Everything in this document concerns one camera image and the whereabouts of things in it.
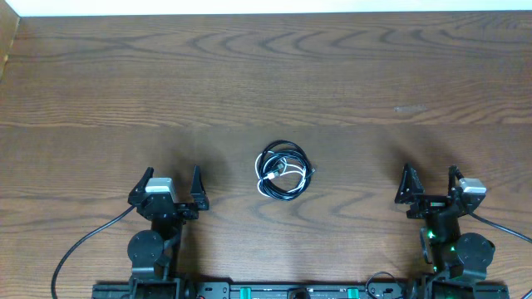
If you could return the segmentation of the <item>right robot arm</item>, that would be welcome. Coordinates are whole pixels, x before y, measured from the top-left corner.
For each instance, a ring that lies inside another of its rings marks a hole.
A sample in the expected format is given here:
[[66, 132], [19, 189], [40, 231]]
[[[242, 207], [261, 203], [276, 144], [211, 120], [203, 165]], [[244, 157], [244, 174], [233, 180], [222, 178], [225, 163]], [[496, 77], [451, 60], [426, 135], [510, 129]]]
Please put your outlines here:
[[478, 233], [462, 233], [459, 218], [478, 208], [486, 193], [479, 179], [465, 177], [452, 165], [447, 194], [426, 194], [416, 170], [404, 165], [394, 202], [409, 206], [408, 218], [425, 221], [420, 229], [421, 249], [434, 270], [409, 281], [402, 292], [405, 298], [475, 296], [475, 285], [487, 277], [495, 245]]

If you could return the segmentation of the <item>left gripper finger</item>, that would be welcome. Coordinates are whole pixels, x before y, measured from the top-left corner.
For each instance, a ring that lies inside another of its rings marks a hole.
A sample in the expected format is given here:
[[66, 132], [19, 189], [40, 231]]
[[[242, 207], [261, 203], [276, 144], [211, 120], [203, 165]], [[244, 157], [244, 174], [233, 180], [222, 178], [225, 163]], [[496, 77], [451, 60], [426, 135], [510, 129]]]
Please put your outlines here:
[[141, 204], [146, 199], [147, 192], [145, 188], [149, 180], [153, 177], [153, 173], [154, 169], [152, 167], [146, 169], [139, 182], [129, 192], [128, 204]]
[[197, 205], [198, 210], [209, 210], [209, 198], [204, 189], [200, 167], [198, 165], [194, 167], [190, 195], [192, 196], [194, 203]]

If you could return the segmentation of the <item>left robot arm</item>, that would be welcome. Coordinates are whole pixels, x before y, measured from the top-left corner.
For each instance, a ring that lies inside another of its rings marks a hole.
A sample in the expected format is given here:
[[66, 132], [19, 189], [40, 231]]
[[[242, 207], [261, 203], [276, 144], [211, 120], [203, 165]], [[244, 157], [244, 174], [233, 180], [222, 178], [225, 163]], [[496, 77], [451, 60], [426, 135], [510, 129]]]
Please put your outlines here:
[[135, 234], [127, 254], [131, 260], [130, 298], [196, 298], [194, 283], [175, 273], [183, 227], [209, 210], [209, 199], [195, 166], [191, 202], [181, 203], [171, 178], [155, 178], [149, 167], [128, 195], [128, 204], [150, 222]]

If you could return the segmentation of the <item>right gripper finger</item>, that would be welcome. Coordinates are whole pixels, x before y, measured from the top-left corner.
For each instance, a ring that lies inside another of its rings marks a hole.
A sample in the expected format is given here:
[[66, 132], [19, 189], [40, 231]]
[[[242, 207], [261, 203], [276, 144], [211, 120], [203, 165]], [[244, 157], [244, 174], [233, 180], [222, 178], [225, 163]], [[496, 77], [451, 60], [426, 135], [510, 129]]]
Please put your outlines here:
[[463, 174], [457, 165], [452, 165], [448, 169], [448, 194], [451, 195], [453, 188], [456, 186], [456, 181], [463, 178]]
[[402, 170], [401, 182], [399, 183], [394, 202], [412, 204], [424, 193], [425, 189], [421, 184], [416, 170], [409, 163], [406, 163]]

